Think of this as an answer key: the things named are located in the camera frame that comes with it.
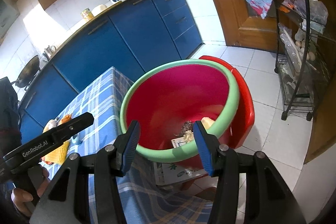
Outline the person's left hand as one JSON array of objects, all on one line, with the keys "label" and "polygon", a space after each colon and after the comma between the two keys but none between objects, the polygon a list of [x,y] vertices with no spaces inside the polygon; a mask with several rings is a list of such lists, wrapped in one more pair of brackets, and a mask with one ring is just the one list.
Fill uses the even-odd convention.
[{"label": "person's left hand", "polygon": [[[45,167],[42,167],[44,180],[41,183],[40,187],[37,189],[37,194],[39,197],[43,195],[46,188],[50,183],[49,172]],[[26,203],[31,202],[33,200],[33,196],[31,193],[20,189],[14,188],[11,193],[11,200],[18,211],[20,211],[23,215],[30,217],[32,213],[29,208],[26,206]]]}]

